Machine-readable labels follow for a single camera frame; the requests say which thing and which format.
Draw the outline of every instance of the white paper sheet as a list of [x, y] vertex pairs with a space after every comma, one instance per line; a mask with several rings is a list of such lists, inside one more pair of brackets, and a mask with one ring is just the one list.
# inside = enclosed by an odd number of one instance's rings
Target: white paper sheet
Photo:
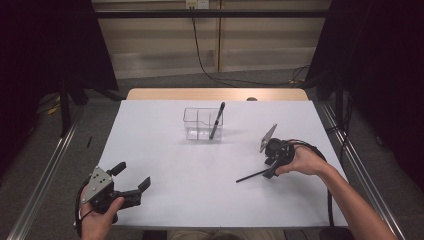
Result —
[[[266, 179], [237, 179], [268, 166], [260, 140], [273, 137], [317, 146], [344, 176], [310, 101], [227, 101], [220, 142], [186, 140], [186, 107], [219, 107], [220, 101], [122, 101], [99, 162], [104, 170], [127, 163], [115, 190], [152, 185], [141, 205], [118, 212], [117, 225], [158, 228], [328, 226], [327, 190], [316, 176], [296, 172]], [[336, 225], [347, 223], [333, 201]]]

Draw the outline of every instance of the transparent box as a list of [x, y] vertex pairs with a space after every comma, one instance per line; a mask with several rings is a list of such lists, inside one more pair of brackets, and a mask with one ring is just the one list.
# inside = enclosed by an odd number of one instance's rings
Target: transparent box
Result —
[[184, 110], [184, 128], [187, 140], [221, 140], [224, 113], [218, 117], [219, 108], [186, 108]]

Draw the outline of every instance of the black marker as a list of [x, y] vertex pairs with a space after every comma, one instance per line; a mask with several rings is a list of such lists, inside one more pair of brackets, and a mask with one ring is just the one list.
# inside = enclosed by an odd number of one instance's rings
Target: black marker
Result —
[[218, 116], [216, 117], [215, 124], [214, 124], [213, 129], [212, 129], [212, 133], [209, 136], [209, 139], [211, 139], [211, 140], [213, 139], [213, 136], [215, 135], [216, 128], [218, 127], [218, 124], [219, 124], [219, 118], [221, 117], [222, 112], [224, 111], [224, 107], [225, 107], [225, 102], [222, 102], [221, 107], [219, 107]]

